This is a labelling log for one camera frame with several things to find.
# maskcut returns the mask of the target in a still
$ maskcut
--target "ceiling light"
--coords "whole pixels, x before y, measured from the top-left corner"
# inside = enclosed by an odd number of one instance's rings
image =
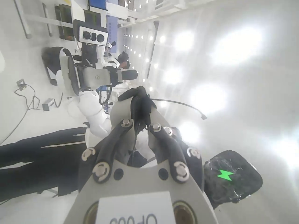
[[[182,70],[180,68],[171,68],[164,73],[163,81],[169,84],[178,84],[182,80]]]
[[[167,105],[168,105],[168,102],[166,102],[166,101],[161,101],[160,102],[161,108],[165,108]]]
[[[160,43],[164,43],[165,40],[166,40],[166,37],[165,37],[165,36],[161,36],[161,37],[160,37]]]
[[[180,130],[182,139],[187,144],[195,144],[199,141],[199,128],[191,121],[186,121],[181,124],[178,129]]]
[[[216,45],[212,57],[215,63],[233,65],[257,54],[262,34],[255,28],[243,28],[223,37]]]
[[[179,33],[174,41],[175,49],[178,51],[189,50],[193,46],[194,34],[190,31]]]
[[[299,142],[293,139],[284,139],[274,144],[274,151],[289,164],[299,166]]]
[[[204,114],[223,109],[226,106],[226,92],[215,84],[202,84],[191,93],[191,103]]]

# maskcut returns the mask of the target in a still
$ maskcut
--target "black cable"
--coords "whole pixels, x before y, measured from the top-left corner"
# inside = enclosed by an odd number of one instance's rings
[[[183,102],[179,102],[179,101],[172,101],[172,100],[166,100],[166,99],[157,99],[157,98],[151,98],[151,100],[153,101],[164,101],[164,102],[173,102],[173,103],[177,103],[177,104],[182,104],[182,105],[185,105],[189,108],[192,108],[192,109],[195,109],[196,111],[198,111],[201,115],[202,115],[202,119],[205,120],[207,119],[207,116],[205,116],[199,109],[189,105],[189,104],[186,104],[186,103],[183,103]]]
[[[55,106],[56,106],[57,108],[60,107],[60,104],[61,104],[61,102],[62,102],[62,97],[63,97],[63,93],[61,94],[61,98],[60,98],[60,101],[59,101],[59,104],[58,104],[58,105],[56,104],[56,100],[54,99],[54,104],[55,104]]]
[[[4,203],[7,203],[10,199],[5,200],[4,202],[0,203],[0,205],[3,205]]]

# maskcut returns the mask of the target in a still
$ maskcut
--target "ceiling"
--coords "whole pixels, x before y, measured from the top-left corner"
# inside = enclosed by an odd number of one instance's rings
[[[203,121],[190,108],[156,102],[172,126],[191,124],[186,142],[197,146],[205,160],[235,150],[262,175],[264,185],[257,193],[217,209],[219,223],[298,223],[299,165],[291,161],[299,158],[294,154],[299,148],[298,21],[298,0],[217,0],[160,19],[152,58],[152,21],[119,30],[119,45],[132,51],[119,50],[129,53],[139,71],[135,85],[144,85],[152,98],[208,112]],[[190,32],[193,40],[189,35],[175,46],[182,32]],[[233,46],[222,44],[229,38],[235,38]],[[216,54],[221,44],[225,47]],[[236,52],[235,61],[228,61]],[[175,70],[165,75],[170,69]]]

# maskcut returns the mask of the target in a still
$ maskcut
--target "electrical cable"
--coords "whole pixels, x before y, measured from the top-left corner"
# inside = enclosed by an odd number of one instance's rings
[[[61,104],[61,102],[62,102],[62,97],[63,97],[63,93],[61,94],[61,98],[60,98],[60,101],[59,101],[59,104],[58,104],[58,105],[56,104],[56,100],[54,99],[54,104],[55,104],[55,106],[56,106],[57,108],[60,107],[60,104]]]
[[[26,114],[27,114],[27,112],[28,112],[29,110],[34,109],[34,110],[41,110],[41,111],[44,111],[43,109],[39,109],[39,108],[38,108],[38,107],[39,107],[39,104],[40,104],[40,99],[36,96],[35,89],[34,89],[31,85],[29,85],[29,84],[24,84],[24,85],[27,85],[27,86],[29,86],[31,89],[33,89],[33,91],[34,91],[34,95],[33,95],[33,97],[32,97],[32,101],[31,101],[31,103],[28,105],[28,103],[27,103],[27,97],[18,94],[17,91],[19,91],[19,89],[17,89],[17,90],[14,91],[14,94],[16,94],[16,95],[18,95],[18,96],[22,96],[22,97],[25,98],[25,100],[26,100],[26,107],[27,107],[27,110],[25,111],[25,114],[23,115],[23,117],[22,117],[21,120],[19,121],[18,125],[16,125],[16,127],[15,127],[15,128],[10,132],[10,134],[9,134],[9,135],[8,135],[8,136],[7,136],[7,137],[0,143],[0,145],[1,145],[6,139],[8,139],[8,138],[13,134],[13,132],[18,128],[19,124],[23,121],[23,119],[25,118],[25,116],[26,116]],[[61,94],[61,99],[60,99],[60,102],[59,102],[58,105],[56,104],[56,101],[55,101],[55,99],[54,99],[54,104],[55,104],[55,106],[56,106],[57,108],[59,108],[59,106],[61,105],[62,97],[63,97],[63,93]],[[34,107],[34,98],[36,98],[36,99],[38,100],[38,104],[37,104],[37,107],[36,107],[36,108]]]
[[[4,202],[0,203],[0,205],[3,205],[5,203],[7,203],[10,199],[5,200]]]
[[[207,116],[205,116],[199,109],[189,105],[189,104],[186,104],[186,103],[183,103],[183,102],[179,102],[179,101],[172,101],[172,100],[167,100],[167,99],[157,99],[157,98],[151,98],[151,100],[153,101],[163,101],[163,102],[172,102],[172,103],[177,103],[177,104],[181,104],[181,105],[184,105],[184,106],[187,106],[189,108],[192,108],[192,109],[195,109],[196,111],[198,111],[202,116],[201,118],[203,120],[207,119]]]

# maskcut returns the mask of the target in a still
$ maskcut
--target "metal screw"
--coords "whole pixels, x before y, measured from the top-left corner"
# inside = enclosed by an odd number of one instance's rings
[[[190,173],[186,164],[181,161],[176,161],[173,165],[176,167],[176,173],[178,174],[176,178],[181,182],[187,181]]]
[[[93,174],[98,178],[98,182],[102,182],[107,178],[110,172],[109,164],[105,161],[99,162],[93,168]]]
[[[86,150],[83,151],[82,153],[82,156],[81,156],[81,159],[83,161],[87,161],[87,159],[91,156],[91,155],[95,155],[95,149],[90,147],[90,148],[87,148]]]
[[[130,125],[130,120],[129,119],[123,120],[123,125],[125,125],[125,126]]]
[[[159,130],[159,128],[160,128],[160,125],[159,125],[158,123],[155,123],[155,124],[153,125],[153,129],[154,129],[154,130]]]
[[[164,130],[167,132],[167,134],[168,134],[169,136],[171,136],[171,135],[173,134],[172,129],[171,129],[170,127],[168,127],[168,126],[164,126],[163,128],[164,128]]]

